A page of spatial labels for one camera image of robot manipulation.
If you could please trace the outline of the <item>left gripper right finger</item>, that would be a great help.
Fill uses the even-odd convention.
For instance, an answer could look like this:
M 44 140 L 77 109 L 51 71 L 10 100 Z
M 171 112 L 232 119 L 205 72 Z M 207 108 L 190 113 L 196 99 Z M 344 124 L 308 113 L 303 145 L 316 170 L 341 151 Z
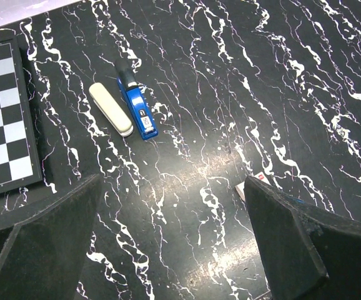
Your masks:
M 361 222 L 264 184 L 246 205 L 273 299 L 361 299 Z

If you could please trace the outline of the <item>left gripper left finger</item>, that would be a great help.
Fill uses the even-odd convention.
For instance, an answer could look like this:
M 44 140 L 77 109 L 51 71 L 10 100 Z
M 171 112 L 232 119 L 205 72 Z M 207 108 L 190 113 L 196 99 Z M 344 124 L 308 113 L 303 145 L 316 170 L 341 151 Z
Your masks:
M 73 299 L 102 177 L 0 215 L 0 299 Z

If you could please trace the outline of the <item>staple box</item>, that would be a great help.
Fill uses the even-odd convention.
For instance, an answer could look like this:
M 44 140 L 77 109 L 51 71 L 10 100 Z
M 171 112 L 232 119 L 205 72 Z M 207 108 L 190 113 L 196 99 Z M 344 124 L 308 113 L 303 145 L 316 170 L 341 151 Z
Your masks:
M 250 196 L 252 192 L 264 184 L 271 185 L 268 177 L 261 171 L 253 176 L 248 176 L 243 182 L 237 184 L 235 190 L 240 199 L 245 202 L 246 196 Z

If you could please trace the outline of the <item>white cream stapler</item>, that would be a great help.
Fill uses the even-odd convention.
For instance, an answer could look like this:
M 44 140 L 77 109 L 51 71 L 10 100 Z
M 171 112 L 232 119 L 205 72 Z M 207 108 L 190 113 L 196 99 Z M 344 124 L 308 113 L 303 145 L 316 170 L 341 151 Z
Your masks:
M 103 84 L 99 82 L 92 84 L 89 87 L 89 94 L 103 115 L 122 137 L 127 137 L 133 133 L 132 121 Z

